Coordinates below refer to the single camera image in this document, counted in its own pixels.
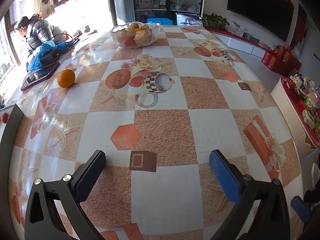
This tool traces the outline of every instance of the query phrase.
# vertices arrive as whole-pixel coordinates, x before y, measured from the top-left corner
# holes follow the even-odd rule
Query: checkered tablecloth
[[[57,84],[65,68],[76,73],[70,89]],[[17,88],[9,103],[25,113],[9,175],[20,239],[34,179],[72,174],[97,149],[107,166],[81,206],[100,232],[133,228],[142,237],[135,239],[210,239],[233,207],[209,168],[214,149],[255,180],[279,178],[292,231],[299,229],[290,201],[303,196],[302,179],[287,124],[245,62],[204,28],[163,26],[156,42],[137,49],[93,34],[52,78],[23,93]],[[61,203],[57,208],[76,237]]]

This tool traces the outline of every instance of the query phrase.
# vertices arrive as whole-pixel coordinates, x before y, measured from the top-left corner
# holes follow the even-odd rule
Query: television
[[[287,0],[228,0],[227,9],[287,40],[294,9]]]

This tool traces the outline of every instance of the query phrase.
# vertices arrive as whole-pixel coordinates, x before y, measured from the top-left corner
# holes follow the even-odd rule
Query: blue gripper pad
[[[222,160],[217,150],[214,150],[210,153],[209,164],[228,200],[237,204],[241,197],[240,185],[228,168],[230,163],[226,159]]]
[[[90,158],[87,163],[84,164],[83,168],[86,170],[82,171],[83,174],[75,186],[76,199],[78,203],[87,200],[94,184],[96,183],[105,166],[106,155],[103,151],[100,151],[93,160]]]
[[[291,200],[291,206],[297,213],[302,222],[308,222],[311,217],[311,210],[299,196],[295,196]]]

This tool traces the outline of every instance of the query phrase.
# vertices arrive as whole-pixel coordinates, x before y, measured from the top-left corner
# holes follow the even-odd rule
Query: tablet
[[[44,67],[43,69],[38,70],[35,73],[32,73],[30,76],[28,76],[28,78],[22,85],[21,91],[27,90],[28,88],[33,87],[34,85],[49,79],[53,75],[55,70],[59,67],[59,65],[60,62],[57,61],[48,65],[47,67]]]

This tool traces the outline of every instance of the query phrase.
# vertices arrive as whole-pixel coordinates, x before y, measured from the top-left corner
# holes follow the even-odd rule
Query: metal screw
[[[36,180],[35,180],[35,184],[36,184],[36,185],[40,184],[40,182],[41,182],[41,179],[36,179]]]
[[[68,181],[71,179],[71,175],[67,174],[67,175],[64,175],[63,178],[62,178],[64,181]]]
[[[281,182],[280,182],[279,179],[274,179],[274,180],[273,180],[273,183],[276,184],[276,185],[280,185],[280,184],[281,184]]]
[[[253,179],[252,176],[250,176],[249,174],[244,174],[244,175],[243,175],[243,178],[244,178],[246,181],[250,181],[250,180]]]

